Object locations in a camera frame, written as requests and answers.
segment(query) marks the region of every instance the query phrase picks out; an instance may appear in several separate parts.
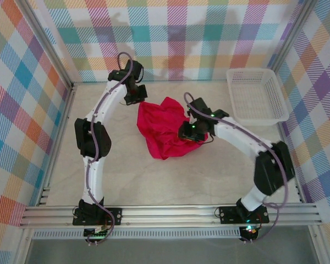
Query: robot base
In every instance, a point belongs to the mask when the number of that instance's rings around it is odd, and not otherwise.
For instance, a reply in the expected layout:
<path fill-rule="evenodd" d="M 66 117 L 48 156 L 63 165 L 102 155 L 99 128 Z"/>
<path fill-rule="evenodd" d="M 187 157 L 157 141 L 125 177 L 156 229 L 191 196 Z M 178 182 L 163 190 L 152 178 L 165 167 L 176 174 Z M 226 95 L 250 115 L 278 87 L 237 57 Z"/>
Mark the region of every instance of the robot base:
<path fill-rule="evenodd" d="M 259 206 L 254 212 L 247 212 L 245 217 L 239 213 L 238 206 L 219 207 L 221 224 L 266 224 L 269 223 L 269 215 L 265 206 Z"/>
<path fill-rule="evenodd" d="M 122 208 L 106 208 L 115 218 L 115 226 L 121 225 Z M 111 217 L 95 203 L 89 204 L 81 199 L 78 207 L 73 212 L 74 226 L 110 226 L 112 224 Z"/>

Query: wire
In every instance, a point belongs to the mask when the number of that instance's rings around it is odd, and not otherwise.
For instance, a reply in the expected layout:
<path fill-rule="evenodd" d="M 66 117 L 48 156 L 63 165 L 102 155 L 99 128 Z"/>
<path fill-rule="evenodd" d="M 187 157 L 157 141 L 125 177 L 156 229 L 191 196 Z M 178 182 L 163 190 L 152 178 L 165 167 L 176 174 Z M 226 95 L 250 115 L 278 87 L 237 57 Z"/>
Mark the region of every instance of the wire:
<path fill-rule="evenodd" d="M 284 183 L 284 187 L 285 187 L 284 200 L 281 203 L 281 205 L 278 205 L 278 204 L 276 204 L 274 202 L 267 202 L 267 203 L 263 202 L 263 205 L 277 210 L 276 219 L 275 219 L 273 225 L 270 227 L 270 229 L 268 230 L 267 233 L 265 233 L 263 236 L 257 238 L 255 241 L 264 238 L 276 226 L 276 224 L 278 222 L 278 219 L 279 219 L 279 210 L 286 205 L 287 199 L 288 199 L 288 183 L 287 183 L 286 172 L 284 170 L 284 167 L 283 167 L 283 165 L 282 165 L 279 157 L 276 155 L 276 153 L 266 143 L 264 143 L 262 140 L 260 140 L 259 138 L 257 138 L 255 135 L 253 135 L 252 133 L 250 133 L 248 130 L 246 130 L 244 128 L 241 128 L 240 126 L 237 126 L 236 124 L 233 124 L 233 123 L 231 123 L 229 121 L 226 121 L 226 120 L 223 120 L 223 119 L 220 119 L 220 118 L 217 118 L 217 117 L 212 117 L 212 116 L 210 116 L 208 114 L 204 114 L 204 113 L 200 112 L 199 110 L 197 110 L 196 108 L 194 108 L 190 104 L 190 102 L 187 99 L 187 96 L 189 96 L 192 100 L 194 100 L 194 98 L 193 98 L 193 96 L 189 92 L 185 92 L 184 95 L 183 95 L 186 104 L 188 105 L 188 107 L 191 107 L 191 109 L 194 112 L 196 112 L 197 114 L 200 114 L 203 117 L 206 117 L 206 118 L 209 118 L 209 119 L 213 119 L 213 120 L 219 121 L 221 123 L 224 123 L 226 125 L 229 125 L 230 127 L 234 128 L 234 129 L 237 129 L 237 130 L 241 131 L 242 133 L 244 133 L 245 135 L 247 135 L 248 137 L 250 137 L 251 139 L 253 139 L 254 141 L 256 141 L 258 144 L 262 145 L 273 156 L 273 158 L 275 159 L 276 163 L 278 164 L 278 167 L 279 167 L 279 169 L 281 171 L 281 176 L 282 176 L 282 180 L 283 180 L 283 183 Z"/>
<path fill-rule="evenodd" d="M 260 222 L 260 225 L 259 225 L 259 229 L 261 229 L 262 228 L 262 217 L 260 216 L 260 214 L 258 214 L 257 213 L 257 215 L 258 215 L 258 218 L 259 218 L 259 222 Z"/>
<path fill-rule="evenodd" d="M 219 207 L 216 207 L 215 211 L 214 211 L 214 215 L 216 218 L 220 218 L 220 216 L 216 215 L 216 211 L 219 209 Z"/>
<path fill-rule="evenodd" d="M 122 78 L 121 81 L 119 81 L 117 84 L 115 84 L 108 92 L 106 92 L 104 94 L 104 96 L 101 98 L 101 100 L 99 101 L 97 107 L 95 108 L 95 111 L 93 113 L 93 117 L 92 117 L 92 120 L 91 120 L 91 125 L 90 125 L 90 130 L 91 130 L 91 134 L 92 134 L 92 138 L 93 138 L 93 142 L 94 142 L 94 145 L 95 145 L 95 157 L 93 160 L 88 160 L 88 163 L 87 163 L 87 169 L 86 169 L 86 188 L 88 190 L 88 194 L 89 196 L 91 197 L 92 201 L 99 207 L 101 208 L 102 210 L 104 210 L 110 217 L 111 217 L 111 227 L 110 227 L 110 230 L 109 232 L 106 234 L 106 236 L 100 240 L 100 241 L 95 241 L 95 245 L 100 245 L 101 243 L 105 242 L 105 240 L 108 238 L 108 236 L 111 234 L 111 232 L 113 231 L 114 227 L 115 227 L 115 217 L 114 215 L 109 211 L 107 210 L 104 206 L 102 206 L 93 196 L 92 192 L 90 191 L 90 186 L 89 186 L 89 171 L 90 171 L 90 166 L 92 163 L 96 162 L 98 157 L 99 157 L 99 146 L 98 146 L 98 142 L 97 142 L 97 139 L 96 139 L 96 136 L 95 136 L 95 133 L 94 133 L 94 121 L 95 121 L 95 118 L 98 116 L 98 111 L 99 111 L 99 108 L 101 107 L 101 105 L 104 103 L 105 99 L 118 87 L 120 86 L 121 83 L 123 83 L 127 78 L 128 76 L 131 74 L 132 72 L 132 69 L 133 69 L 133 60 L 132 60 L 132 57 L 130 54 L 128 54 L 127 52 L 120 52 L 118 55 L 117 55 L 117 63 L 118 65 L 120 66 L 120 56 L 121 55 L 126 55 L 128 56 L 128 58 L 130 59 L 131 61 L 131 65 L 130 65 L 130 68 L 127 72 L 127 74 L 125 75 L 124 78 Z M 92 242 L 89 240 L 89 236 L 87 236 L 87 242 L 89 245 L 92 244 Z"/>
<path fill-rule="evenodd" d="M 109 228 L 107 228 L 108 227 L 108 219 L 106 219 L 106 221 L 105 221 L 105 227 L 106 227 L 106 230 L 110 230 L 111 229 L 111 226 Z"/>
<path fill-rule="evenodd" d="M 211 137 L 211 141 L 203 142 L 203 143 L 199 143 L 199 142 L 197 142 L 197 144 L 198 144 L 198 145 L 205 145 L 205 144 L 209 144 L 209 143 L 213 142 L 213 141 L 214 141 L 214 137 L 213 137 L 213 135 L 212 135 L 212 134 L 209 134 L 209 135 L 210 135 L 210 137 Z"/>
<path fill-rule="evenodd" d="M 143 80 L 143 77 L 144 77 L 144 67 L 142 66 L 142 77 L 141 77 L 141 79 L 136 81 L 136 84 L 139 84 Z"/>
<path fill-rule="evenodd" d="M 75 207 L 73 207 L 73 209 L 72 209 L 72 214 L 73 214 L 73 216 L 75 216 L 75 217 L 77 217 L 77 214 L 75 213 L 77 208 L 78 208 L 78 206 L 75 206 Z"/>

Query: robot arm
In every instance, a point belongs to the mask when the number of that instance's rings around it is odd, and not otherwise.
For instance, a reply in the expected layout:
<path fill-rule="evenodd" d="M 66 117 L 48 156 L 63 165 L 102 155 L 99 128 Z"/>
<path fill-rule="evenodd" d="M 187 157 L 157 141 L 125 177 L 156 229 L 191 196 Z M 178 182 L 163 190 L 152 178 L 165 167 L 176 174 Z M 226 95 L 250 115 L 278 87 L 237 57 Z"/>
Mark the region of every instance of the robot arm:
<path fill-rule="evenodd" d="M 122 84 L 120 84 L 117 89 L 111 90 L 126 75 L 129 71 L 129 67 L 130 61 L 128 61 L 125 69 L 120 71 L 114 70 L 110 73 L 107 87 L 92 111 L 89 112 L 84 119 L 78 118 L 75 122 L 77 147 L 83 156 L 85 168 L 85 186 L 81 199 L 83 204 L 95 204 L 88 192 L 86 184 L 87 179 L 89 182 L 90 193 L 99 204 L 103 203 L 103 166 L 106 156 L 111 149 L 111 139 L 106 131 L 106 124 L 112 116 L 116 105 L 123 98 L 125 99 L 126 105 L 132 105 L 144 101 L 147 97 L 145 85 L 136 85 L 136 80 L 139 79 L 142 65 L 135 60 L 133 61 L 132 74 L 130 74 L 130 76 Z M 98 157 L 97 160 L 92 163 L 90 162 L 95 158 L 96 148 L 90 131 L 91 122 L 93 122 L 94 134 L 98 145 Z"/>
<path fill-rule="evenodd" d="M 95 108 L 99 104 L 100 100 L 102 100 L 103 96 L 109 92 L 109 90 L 114 87 L 117 84 L 117 81 L 110 81 L 107 83 L 107 87 L 99 99 L 99 101 L 94 106 L 93 110 L 87 114 L 86 119 L 84 120 L 77 120 L 76 123 L 79 124 L 86 124 L 86 127 L 90 127 L 90 122 L 92 121 L 92 117 L 95 111 Z M 106 130 L 104 131 L 103 128 L 106 127 L 110 117 L 113 115 L 114 110 L 119 102 L 126 96 L 127 94 L 127 88 L 126 85 L 120 85 L 117 89 L 115 89 L 104 101 L 104 103 L 101 105 L 98 115 L 94 120 L 94 123 L 97 125 L 95 127 L 95 130 L 97 132 L 96 137 L 97 141 L 100 142 L 100 158 L 90 164 L 90 170 L 89 170 L 89 187 L 90 191 L 93 194 L 93 197 L 96 199 L 97 202 L 100 202 L 103 199 L 103 191 L 102 191 L 102 177 L 103 177 L 103 167 L 104 162 L 106 159 L 106 155 L 109 153 L 111 148 L 111 139 L 107 135 Z M 91 199 L 87 186 L 86 186 L 86 173 L 87 173 L 87 165 L 88 161 L 93 160 L 94 155 L 91 153 L 91 155 L 85 155 L 83 156 L 84 161 L 84 171 L 85 171 L 85 180 L 84 180 L 84 191 L 82 199 L 87 202 L 88 204 L 93 204 L 93 200 Z"/>
<path fill-rule="evenodd" d="M 179 129 L 180 138 L 201 141 L 204 140 L 204 135 L 206 133 L 210 133 L 211 135 L 228 141 L 255 162 L 255 185 L 246 196 L 236 203 L 238 214 L 245 220 L 252 212 L 262 206 L 264 200 L 268 196 L 272 195 L 283 186 L 281 171 L 266 148 L 243 133 L 239 128 L 244 129 L 244 127 L 238 124 L 229 114 L 220 109 L 212 112 L 211 109 L 206 106 L 202 98 L 193 100 L 190 105 L 191 107 L 189 107 L 188 111 L 190 122 L 184 122 Z M 203 117 L 193 111 L 192 108 L 195 108 L 207 116 L 225 120 L 227 123 L 234 124 L 235 126 Z M 250 134 L 260 139 L 262 143 L 276 153 L 284 167 L 287 180 L 291 180 L 295 173 L 287 145 L 282 141 L 272 144 L 270 141 L 262 139 L 252 132 Z"/>

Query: vent grille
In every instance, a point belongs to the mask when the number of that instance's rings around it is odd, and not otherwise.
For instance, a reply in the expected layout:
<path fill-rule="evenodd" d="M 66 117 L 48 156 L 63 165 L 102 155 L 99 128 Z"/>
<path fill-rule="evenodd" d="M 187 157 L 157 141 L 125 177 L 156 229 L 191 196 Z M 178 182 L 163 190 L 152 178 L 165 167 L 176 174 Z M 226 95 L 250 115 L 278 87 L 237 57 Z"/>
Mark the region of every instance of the vent grille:
<path fill-rule="evenodd" d="M 239 228 L 118 228 L 112 239 L 238 238 Z M 36 229 L 33 239 L 85 239 L 83 229 Z"/>

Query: plaid wallpaper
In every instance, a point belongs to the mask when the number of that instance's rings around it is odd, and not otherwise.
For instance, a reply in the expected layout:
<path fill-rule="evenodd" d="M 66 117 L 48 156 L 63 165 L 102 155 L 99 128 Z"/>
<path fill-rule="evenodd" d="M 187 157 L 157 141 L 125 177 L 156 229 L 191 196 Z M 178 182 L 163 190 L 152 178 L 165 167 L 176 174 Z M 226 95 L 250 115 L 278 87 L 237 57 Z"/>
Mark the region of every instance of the plaid wallpaper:
<path fill-rule="evenodd" d="M 303 0 L 44 0 L 70 61 L 30 0 L 65 67 L 83 82 L 106 81 L 129 52 L 145 80 L 225 79 L 228 68 L 267 67 Z"/>
<path fill-rule="evenodd" d="M 330 243 L 330 0 L 317 3 L 279 77 L 296 173 L 307 201 L 319 205 Z"/>
<path fill-rule="evenodd" d="M 67 88 L 14 0 L 0 0 L 0 263 L 26 205 L 34 205 Z"/>

